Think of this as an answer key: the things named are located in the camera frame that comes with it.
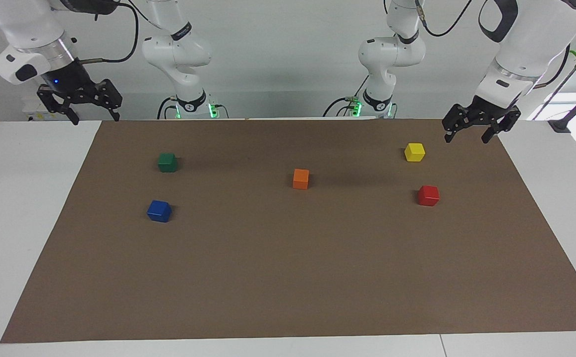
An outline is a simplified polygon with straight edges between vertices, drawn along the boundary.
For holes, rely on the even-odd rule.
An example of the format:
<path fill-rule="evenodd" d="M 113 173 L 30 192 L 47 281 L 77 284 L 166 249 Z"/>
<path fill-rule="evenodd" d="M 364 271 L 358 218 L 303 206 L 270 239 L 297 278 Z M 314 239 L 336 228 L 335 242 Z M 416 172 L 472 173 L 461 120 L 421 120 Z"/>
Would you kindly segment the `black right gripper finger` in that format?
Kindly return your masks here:
<path fill-rule="evenodd" d="M 118 109 L 122 106 L 122 95 L 109 79 L 99 83 L 89 81 L 89 102 L 95 106 L 106 109 L 115 122 L 120 120 Z"/>
<path fill-rule="evenodd" d="M 79 116 L 70 107 L 71 103 L 69 99 L 64 99 L 62 103 L 59 103 L 55 99 L 55 92 L 52 91 L 50 86 L 47 84 L 40 84 L 37 88 L 37 97 L 41 100 L 44 107 L 50 113 L 60 113 L 66 116 L 73 125 L 79 124 Z"/>

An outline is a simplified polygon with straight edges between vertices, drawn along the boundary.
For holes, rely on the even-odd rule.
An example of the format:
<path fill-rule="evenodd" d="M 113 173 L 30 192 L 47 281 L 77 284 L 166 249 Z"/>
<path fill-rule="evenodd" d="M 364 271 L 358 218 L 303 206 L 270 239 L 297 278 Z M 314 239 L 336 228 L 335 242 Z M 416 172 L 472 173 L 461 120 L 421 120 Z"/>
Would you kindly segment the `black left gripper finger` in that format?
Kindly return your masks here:
<path fill-rule="evenodd" d="M 483 144 L 488 144 L 488 142 L 490 142 L 490 140 L 498 133 L 510 131 L 520 116 L 521 111 L 517 106 L 511 108 L 501 118 L 496 118 L 490 114 L 484 114 L 483 119 L 485 120 L 485 123 L 488 124 L 488 128 L 481 136 L 481 142 L 483 142 Z"/>
<path fill-rule="evenodd" d="M 450 143 L 458 131 L 469 128 L 472 124 L 473 122 L 469 118 L 469 109 L 463 108 L 460 104 L 454 104 L 442 119 L 445 142 Z"/>

